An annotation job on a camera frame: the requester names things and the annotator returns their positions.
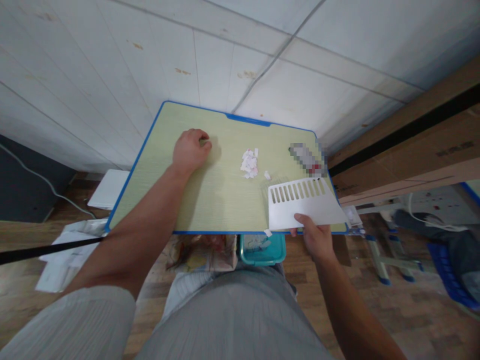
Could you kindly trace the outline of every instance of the white cable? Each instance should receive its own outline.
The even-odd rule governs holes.
[[[455,232],[455,233],[468,230],[465,226],[440,225],[440,224],[436,224],[434,222],[425,221],[425,220],[419,219],[418,217],[415,217],[414,214],[412,213],[412,198],[413,198],[413,196],[414,196],[413,192],[411,192],[410,195],[408,195],[407,206],[408,206],[408,213],[415,220],[421,221],[422,223],[428,224],[428,225],[430,225],[434,228],[439,228],[439,229],[442,229],[442,230],[445,230],[445,231],[451,231],[451,232]]]
[[[88,211],[88,210],[82,209],[80,206],[78,206],[76,203],[74,203],[73,201],[71,201],[69,198],[58,194],[58,193],[55,191],[55,188],[54,188],[54,186],[52,185],[52,183],[51,183],[46,177],[40,175],[39,173],[36,173],[36,172],[33,171],[33,170],[30,170],[28,167],[26,167],[22,160],[20,160],[13,152],[11,152],[10,150],[8,150],[8,149],[7,149],[5,146],[3,146],[1,143],[0,143],[0,148],[3,149],[3,150],[5,150],[5,152],[6,152],[7,154],[9,154],[12,158],[14,158],[15,160],[17,160],[18,163],[21,165],[22,168],[24,168],[24,169],[27,170],[29,173],[32,173],[32,174],[38,176],[39,178],[41,178],[43,181],[45,181],[45,182],[48,184],[48,186],[50,186],[51,192],[52,192],[55,196],[67,200],[70,204],[72,204],[74,207],[76,207],[76,208],[77,208],[78,210],[80,210],[82,213],[88,214],[88,215],[90,215],[90,216],[91,216],[92,218],[94,218],[94,219],[97,218],[93,212],[90,212],[90,211]]]
[[[270,68],[275,64],[275,62],[279,59],[279,57],[283,54],[283,52],[285,51],[285,49],[290,45],[290,43],[293,41],[293,39],[295,39],[295,37],[297,36],[297,34],[300,32],[300,30],[302,30],[302,28],[304,27],[304,25],[307,23],[308,20],[310,20],[310,18],[313,16],[313,14],[315,14],[315,12],[319,9],[320,6],[323,5],[323,3],[327,1],[327,0],[320,0],[318,2],[318,4],[313,8],[312,11],[310,11],[310,13],[308,14],[308,16],[305,18],[305,20],[303,20],[303,22],[300,24],[300,26],[296,29],[296,31],[293,33],[292,36],[290,36],[290,38],[285,41],[285,43],[283,44],[283,46],[280,48],[280,50],[276,53],[275,57],[273,58],[273,60],[270,62],[270,64],[266,67],[265,70],[263,70],[261,72],[261,74],[259,76],[257,76],[257,78],[255,79],[254,82],[252,82],[250,84],[250,86],[246,89],[245,93],[243,94],[243,96],[241,97],[240,101],[236,104],[236,106],[233,108],[233,110],[231,111],[232,114],[235,114],[235,112],[238,110],[238,108],[243,104],[243,102],[245,101],[245,99],[247,98],[247,96],[250,94],[250,92],[252,91],[252,89],[254,88],[254,86],[259,82],[259,80],[270,70]]]

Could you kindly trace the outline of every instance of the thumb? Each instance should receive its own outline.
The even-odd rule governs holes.
[[[308,232],[313,232],[317,229],[317,226],[313,222],[313,220],[310,218],[310,216],[303,215],[300,213],[296,213],[294,216],[295,220],[297,220],[300,224],[303,225],[303,227],[308,231]]]
[[[203,144],[203,151],[206,152],[207,154],[212,150],[212,143],[210,141],[207,141],[206,143]]]

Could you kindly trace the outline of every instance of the teal basket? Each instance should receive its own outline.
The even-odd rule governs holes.
[[[240,259],[247,265],[273,266],[281,263],[287,256],[285,235],[240,235]]]

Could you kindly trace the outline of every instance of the forearm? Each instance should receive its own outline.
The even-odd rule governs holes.
[[[114,285],[136,298],[174,230],[190,174],[170,166],[98,245],[65,290]]]
[[[406,359],[373,316],[337,259],[315,262],[328,316],[347,360]]]

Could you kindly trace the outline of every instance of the white wall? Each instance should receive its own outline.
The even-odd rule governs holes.
[[[165,100],[231,112],[316,0],[0,0],[0,133],[129,169]],[[237,114],[338,150],[477,55],[476,0],[326,0]]]

